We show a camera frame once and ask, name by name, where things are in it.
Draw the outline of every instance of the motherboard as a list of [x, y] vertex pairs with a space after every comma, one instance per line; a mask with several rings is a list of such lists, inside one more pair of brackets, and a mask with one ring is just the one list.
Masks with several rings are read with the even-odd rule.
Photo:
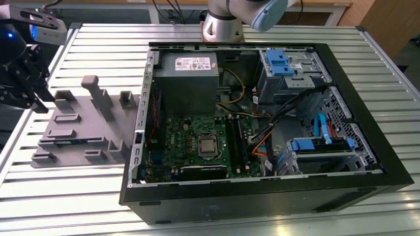
[[258, 159], [242, 145], [249, 135], [248, 117], [168, 118], [165, 150], [149, 156], [152, 180], [260, 177]]

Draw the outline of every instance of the chip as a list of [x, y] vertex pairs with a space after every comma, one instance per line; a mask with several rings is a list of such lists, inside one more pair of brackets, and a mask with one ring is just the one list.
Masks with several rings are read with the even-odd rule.
[[200, 140], [201, 152], [214, 152], [214, 139], [204, 139]]

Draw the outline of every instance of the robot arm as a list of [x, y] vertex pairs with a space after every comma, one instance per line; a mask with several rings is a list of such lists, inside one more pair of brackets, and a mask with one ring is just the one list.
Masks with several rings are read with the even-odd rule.
[[269, 30], [277, 24], [288, 5], [294, 2], [294, 0], [209, 0], [209, 12], [202, 25], [204, 40], [241, 41], [242, 22], [258, 32]]
[[40, 45], [26, 45], [12, 23], [29, 25], [32, 39], [64, 44], [66, 28], [62, 21], [42, 11], [0, 5], [0, 103], [46, 113], [44, 102], [52, 102], [45, 78], [48, 66]]

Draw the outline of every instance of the ram slot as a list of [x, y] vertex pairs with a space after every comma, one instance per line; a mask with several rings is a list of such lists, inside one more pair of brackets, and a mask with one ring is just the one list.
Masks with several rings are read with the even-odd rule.
[[238, 135], [240, 135], [240, 147], [241, 147], [241, 155], [242, 155], [242, 160], [244, 160], [244, 165], [242, 167], [245, 168], [245, 170], [249, 168], [248, 167], [248, 151], [246, 151], [246, 140], [245, 140], [245, 136], [244, 136], [244, 129], [242, 129], [242, 124], [241, 124], [241, 120], [237, 120], [237, 128], [238, 128]]
[[240, 173], [245, 168], [242, 161], [241, 130], [237, 118], [225, 119], [226, 142], [229, 147], [230, 168], [233, 173]]

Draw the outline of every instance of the cable on table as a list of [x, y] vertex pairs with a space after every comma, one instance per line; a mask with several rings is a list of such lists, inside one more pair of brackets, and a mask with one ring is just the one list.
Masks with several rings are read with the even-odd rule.
[[164, 22], [166, 22], [166, 23], [168, 23], [168, 24], [170, 24], [170, 25], [174, 25], [174, 23], [173, 23], [173, 22], [169, 22], [169, 21], [165, 19], [165, 17], [164, 17], [164, 15], [162, 15], [162, 13], [160, 12], [160, 9], [157, 8], [157, 5], [156, 5], [154, 0], [152, 0], [152, 2], [153, 2], [153, 5], [154, 5], [154, 8], [156, 8], [157, 14], [158, 14], [158, 15], [160, 15], [160, 17], [162, 18]]

